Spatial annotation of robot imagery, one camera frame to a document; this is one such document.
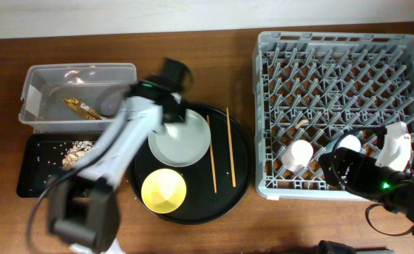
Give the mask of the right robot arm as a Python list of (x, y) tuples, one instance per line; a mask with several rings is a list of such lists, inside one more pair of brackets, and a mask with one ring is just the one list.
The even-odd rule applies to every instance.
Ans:
[[(414, 236), (414, 177), (378, 166), (375, 158), (337, 145), (319, 157), (319, 165), (327, 184), (343, 186), (347, 192), (374, 202), (365, 211), (367, 222), (370, 210), (382, 206), (389, 212), (404, 214), (413, 225), (402, 234)], [(411, 169), (414, 171), (414, 155)]]

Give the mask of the pink cup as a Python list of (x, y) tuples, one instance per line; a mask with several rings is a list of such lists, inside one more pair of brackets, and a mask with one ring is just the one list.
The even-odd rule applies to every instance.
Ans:
[(282, 164), (296, 173), (307, 166), (313, 156), (313, 147), (306, 140), (293, 141), (281, 156)]

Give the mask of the wooden chopstick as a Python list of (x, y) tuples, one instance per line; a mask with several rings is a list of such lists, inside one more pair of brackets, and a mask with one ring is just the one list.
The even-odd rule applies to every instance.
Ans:
[(230, 155), (230, 164), (231, 164), (231, 178), (232, 178), (232, 186), (236, 187), (236, 175), (235, 175), (235, 167), (234, 167), (234, 158), (233, 158), (233, 142), (232, 142), (232, 135), (231, 135), (231, 122), (230, 122), (230, 114), (229, 108), (226, 108), (226, 122), (227, 122), (227, 133), (228, 133), (228, 142), (229, 142), (229, 155)]
[(213, 181), (213, 186), (214, 186), (214, 193), (216, 194), (217, 193), (217, 179), (216, 179), (216, 170), (215, 170), (215, 164), (214, 164), (214, 150), (213, 150), (213, 144), (212, 144), (212, 131), (211, 131), (209, 115), (207, 115), (207, 124), (210, 130), (209, 153), (210, 153), (210, 161), (211, 161), (211, 169), (212, 169), (212, 181)]

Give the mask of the round black tray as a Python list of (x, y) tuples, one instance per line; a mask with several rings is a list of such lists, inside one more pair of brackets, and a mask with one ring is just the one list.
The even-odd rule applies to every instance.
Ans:
[(255, 172), (255, 152), (239, 122), (230, 117), (236, 187), (232, 186), (226, 112), (206, 104), (188, 105), (201, 116), (209, 115), (217, 179), (214, 193), (210, 153), (198, 162), (179, 167), (185, 180), (187, 193), (183, 204), (167, 214), (156, 214), (160, 219), (177, 224), (203, 224), (217, 219), (232, 210), (245, 195)]

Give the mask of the brown snack wrapper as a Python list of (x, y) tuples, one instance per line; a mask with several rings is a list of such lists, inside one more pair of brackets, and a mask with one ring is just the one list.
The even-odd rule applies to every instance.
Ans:
[(85, 117), (89, 120), (102, 120), (104, 117), (97, 113), (93, 108), (81, 102), (79, 99), (74, 97), (65, 97), (63, 101), (66, 105), (75, 113)]

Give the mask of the yellow bowl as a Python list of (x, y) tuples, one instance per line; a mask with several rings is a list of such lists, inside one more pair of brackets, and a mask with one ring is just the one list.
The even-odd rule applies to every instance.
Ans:
[(173, 169), (153, 171), (142, 183), (144, 205), (157, 214), (177, 210), (185, 200), (187, 187), (184, 178)]

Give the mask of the grey plate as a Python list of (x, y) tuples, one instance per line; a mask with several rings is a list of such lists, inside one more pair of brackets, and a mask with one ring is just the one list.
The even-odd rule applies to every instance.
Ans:
[(196, 163), (209, 149), (211, 132), (206, 119), (192, 109), (186, 110), (184, 123), (165, 123), (162, 133), (150, 133), (152, 154), (163, 164), (186, 167)]

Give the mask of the blue cup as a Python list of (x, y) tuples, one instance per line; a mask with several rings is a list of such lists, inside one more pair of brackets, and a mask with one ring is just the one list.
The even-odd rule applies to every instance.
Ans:
[[(327, 144), (327, 146), (325, 147), (326, 149), (326, 153), (330, 153), (333, 149), (333, 146), (335, 145), (336, 141), (338, 140), (338, 138), (332, 140), (330, 143)], [(359, 139), (357, 137), (355, 137), (354, 135), (347, 135), (338, 145), (337, 148), (340, 147), (346, 147), (350, 150), (353, 150), (355, 152), (360, 152), (361, 150), (361, 143), (359, 141)]]

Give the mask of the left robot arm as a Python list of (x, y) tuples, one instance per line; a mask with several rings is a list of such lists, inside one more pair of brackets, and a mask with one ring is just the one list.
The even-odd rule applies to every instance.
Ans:
[(184, 63), (165, 59), (159, 74), (130, 85), (93, 148), (46, 189), (49, 233), (74, 253), (121, 253), (116, 190), (149, 134), (185, 121), (180, 93), (191, 75)]

